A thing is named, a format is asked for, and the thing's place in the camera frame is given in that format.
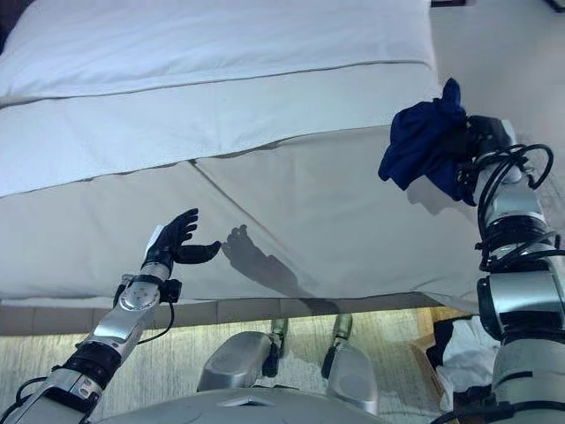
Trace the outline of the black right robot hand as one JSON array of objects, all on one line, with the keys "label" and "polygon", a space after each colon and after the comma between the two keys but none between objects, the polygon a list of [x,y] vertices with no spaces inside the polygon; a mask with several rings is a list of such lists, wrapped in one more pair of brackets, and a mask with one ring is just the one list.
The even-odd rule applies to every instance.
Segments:
[{"label": "black right robot hand", "polygon": [[496,117],[467,117],[448,136],[446,149],[452,155],[475,162],[514,145],[502,121]]}]

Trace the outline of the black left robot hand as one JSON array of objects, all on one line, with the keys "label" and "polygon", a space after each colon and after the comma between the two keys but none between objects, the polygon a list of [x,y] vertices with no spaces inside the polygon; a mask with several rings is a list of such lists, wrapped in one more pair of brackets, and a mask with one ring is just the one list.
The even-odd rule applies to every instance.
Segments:
[{"label": "black left robot hand", "polygon": [[222,246],[220,241],[209,245],[188,244],[197,230],[198,215],[199,210],[192,208],[165,225],[149,245],[141,267],[155,263],[171,272],[175,264],[197,265],[214,259]]}]

